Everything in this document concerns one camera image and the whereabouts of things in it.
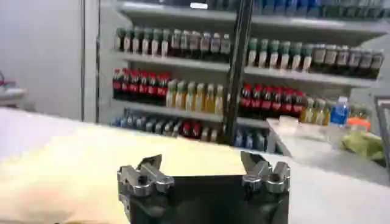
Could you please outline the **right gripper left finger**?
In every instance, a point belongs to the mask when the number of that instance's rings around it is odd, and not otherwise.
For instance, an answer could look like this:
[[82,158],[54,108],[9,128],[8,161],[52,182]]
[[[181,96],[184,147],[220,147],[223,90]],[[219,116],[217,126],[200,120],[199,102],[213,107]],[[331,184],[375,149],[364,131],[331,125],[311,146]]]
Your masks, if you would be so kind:
[[121,166],[117,171],[118,194],[148,197],[153,192],[167,194],[174,187],[174,178],[160,171],[162,154],[145,157],[133,167]]

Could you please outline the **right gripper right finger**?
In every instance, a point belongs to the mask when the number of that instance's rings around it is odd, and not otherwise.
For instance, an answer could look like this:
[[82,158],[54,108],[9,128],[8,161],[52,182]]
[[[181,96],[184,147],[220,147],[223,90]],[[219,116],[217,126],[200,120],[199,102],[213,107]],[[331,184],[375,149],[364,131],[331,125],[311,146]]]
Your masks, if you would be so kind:
[[279,161],[272,166],[259,154],[241,152],[241,161],[246,171],[242,176],[242,185],[250,192],[258,192],[262,188],[271,194],[284,194],[290,189],[290,167]]

